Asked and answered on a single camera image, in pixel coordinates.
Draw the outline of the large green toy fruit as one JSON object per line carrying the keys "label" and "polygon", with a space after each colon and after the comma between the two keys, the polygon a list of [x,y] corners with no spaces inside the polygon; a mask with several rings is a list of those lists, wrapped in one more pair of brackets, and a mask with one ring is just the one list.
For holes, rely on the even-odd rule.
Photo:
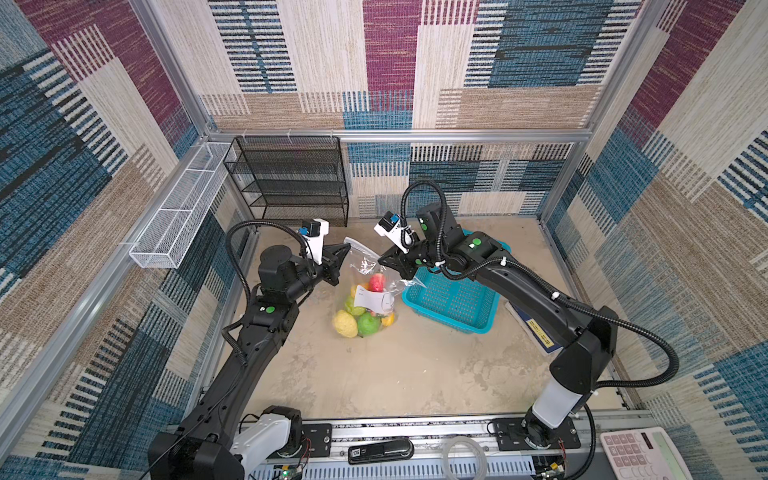
{"label": "large green toy fruit", "polygon": [[378,333],[381,329],[381,318],[371,313],[363,313],[357,318],[357,330],[360,337],[368,337]]}

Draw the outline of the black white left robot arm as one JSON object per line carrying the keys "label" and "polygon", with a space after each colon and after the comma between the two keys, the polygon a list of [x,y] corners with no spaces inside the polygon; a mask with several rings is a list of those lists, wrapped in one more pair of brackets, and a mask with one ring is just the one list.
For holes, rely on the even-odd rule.
{"label": "black white left robot arm", "polygon": [[244,422],[246,406],[271,360],[287,341],[301,302],[320,283],[338,285],[353,256],[374,262],[375,252],[353,239],[305,254],[273,245],[260,257],[260,284],[241,318],[222,335],[232,351],[197,405],[172,433],[159,433],[148,450],[151,479],[257,479],[265,461],[284,463],[276,479],[307,477],[311,461],[331,455],[329,423],[304,423],[292,407],[269,406]]}

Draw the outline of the blue booklet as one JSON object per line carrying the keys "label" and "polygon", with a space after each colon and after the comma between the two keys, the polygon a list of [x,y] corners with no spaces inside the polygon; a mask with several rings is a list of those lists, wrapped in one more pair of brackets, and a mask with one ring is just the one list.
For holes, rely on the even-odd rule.
{"label": "blue booklet", "polygon": [[509,302],[505,303],[505,308],[518,321],[529,339],[537,346],[540,354],[550,357],[562,350],[562,346],[555,342],[536,320]]}

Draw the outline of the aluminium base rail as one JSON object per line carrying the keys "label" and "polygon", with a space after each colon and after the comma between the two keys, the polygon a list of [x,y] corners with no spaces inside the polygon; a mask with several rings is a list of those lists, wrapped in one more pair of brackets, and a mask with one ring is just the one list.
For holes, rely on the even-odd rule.
{"label": "aluminium base rail", "polygon": [[[311,458],[303,479],[444,479],[441,457],[443,442],[452,437],[466,436],[478,442],[486,453],[489,473],[486,479],[533,479],[552,461],[561,461],[557,442],[553,449],[533,450],[524,446],[519,451],[501,451],[491,435],[492,420],[511,418],[518,414],[486,414],[459,416],[382,417],[308,420],[305,425],[330,424],[331,438],[328,457]],[[599,433],[643,429],[658,426],[645,410],[597,410],[593,413]],[[584,413],[573,418],[573,427],[581,447],[566,453],[566,473],[577,470],[589,450],[589,426]],[[347,451],[352,446],[408,437],[414,444],[411,459],[399,462],[372,463],[352,466]],[[598,441],[596,454],[587,473],[581,479],[615,479],[606,454]],[[246,479],[278,479],[284,466],[296,460],[275,458],[256,467]]]}

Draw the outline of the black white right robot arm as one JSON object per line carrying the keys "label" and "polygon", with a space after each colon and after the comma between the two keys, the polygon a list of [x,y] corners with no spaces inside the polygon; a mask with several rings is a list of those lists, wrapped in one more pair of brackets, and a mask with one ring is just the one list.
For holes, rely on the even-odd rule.
{"label": "black white right robot arm", "polygon": [[612,359],[617,329],[607,322],[612,310],[594,311],[581,303],[567,306],[569,296],[516,261],[506,247],[487,234],[465,232],[442,207],[432,203],[417,213],[415,234],[388,211],[374,230],[392,242],[379,262],[411,280],[420,269],[447,268],[457,278],[476,281],[504,297],[560,350],[550,363],[550,379],[521,423],[533,448],[549,447],[566,417],[584,405]]}

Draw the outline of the pale yellow toy fruit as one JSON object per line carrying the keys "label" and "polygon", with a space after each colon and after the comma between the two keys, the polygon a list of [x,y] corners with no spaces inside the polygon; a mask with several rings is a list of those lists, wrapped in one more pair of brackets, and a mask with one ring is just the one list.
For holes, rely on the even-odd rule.
{"label": "pale yellow toy fruit", "polygon": [[345,310],[336,312],[332,319],[335,331],[345,338],[355,338],[358,335],[356,318]]}

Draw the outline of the clear zip top bag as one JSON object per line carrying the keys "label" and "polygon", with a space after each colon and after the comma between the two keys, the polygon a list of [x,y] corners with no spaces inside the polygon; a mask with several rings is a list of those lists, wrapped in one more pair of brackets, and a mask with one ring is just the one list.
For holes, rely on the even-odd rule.
{"label": "clear zip top bag", "polygon": [[404,280],[393,269],[380,265],[379,254],[361,242],[346,237],[350,246],[337,290],[338,311],[331,323],[345,338],[365,338],[391,327],[397,320],[398,299],[418,279]]}

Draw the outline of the black remote device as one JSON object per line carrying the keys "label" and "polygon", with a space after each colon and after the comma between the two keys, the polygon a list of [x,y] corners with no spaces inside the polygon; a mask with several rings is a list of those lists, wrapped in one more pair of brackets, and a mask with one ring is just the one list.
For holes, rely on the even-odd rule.
{"label": "black remote device", "polygon": [[407,437],[402,437],[352,446],[347,451],[347,461],[350,465],[401,461],[412,458],[414,452],[413,442]]}

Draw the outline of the white calculator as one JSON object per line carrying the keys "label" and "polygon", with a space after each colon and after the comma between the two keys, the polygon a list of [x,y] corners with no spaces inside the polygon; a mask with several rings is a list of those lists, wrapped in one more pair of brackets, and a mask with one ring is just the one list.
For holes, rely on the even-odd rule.
{"label": "white calculator", "polygon": [[604,432],[598,438],[617,479],[693,479],[661,427]]}

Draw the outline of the clear tube coil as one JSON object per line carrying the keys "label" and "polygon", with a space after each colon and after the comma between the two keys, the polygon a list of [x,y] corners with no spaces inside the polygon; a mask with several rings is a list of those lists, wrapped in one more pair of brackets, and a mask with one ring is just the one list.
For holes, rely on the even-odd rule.
{"label": "clear tube coil", "polygon": [[441,464],[448,480],[484,480],[489,473],[488,459],[483,447],[466,436],[449,438],[443,442]]}

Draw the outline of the teal plastic basket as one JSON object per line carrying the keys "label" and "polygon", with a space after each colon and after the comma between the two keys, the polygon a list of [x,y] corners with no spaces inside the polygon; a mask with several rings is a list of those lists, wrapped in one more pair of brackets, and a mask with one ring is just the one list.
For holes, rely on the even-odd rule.
{"label": "teal plastic basket", "polygon": [[488,333],[501,296],[471,279],[453,281],[420,269],[402,294],[415,313],[467,334]]}

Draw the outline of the red toy strawberry fruit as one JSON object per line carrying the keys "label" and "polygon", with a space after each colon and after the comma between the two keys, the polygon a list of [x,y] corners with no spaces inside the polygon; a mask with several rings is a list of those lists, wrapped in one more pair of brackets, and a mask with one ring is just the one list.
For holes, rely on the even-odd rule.
{"label": "red toy strawberry fruit", "polygon": [[368,281],[367,290],[375,293],[383,293],[387,287],[387,278],[383,273],[372,275]]}

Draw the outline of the light green toy pear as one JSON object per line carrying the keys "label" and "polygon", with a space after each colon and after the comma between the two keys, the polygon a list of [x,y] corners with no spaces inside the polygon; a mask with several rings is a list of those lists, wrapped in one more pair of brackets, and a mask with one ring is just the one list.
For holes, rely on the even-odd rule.
{"label": "light green toy pear", "polygon": [[344,302],[344,309],[353,317],[359,317],[367,312],[367,309],[362,306],[355,305],[355,297],[350,295]]}

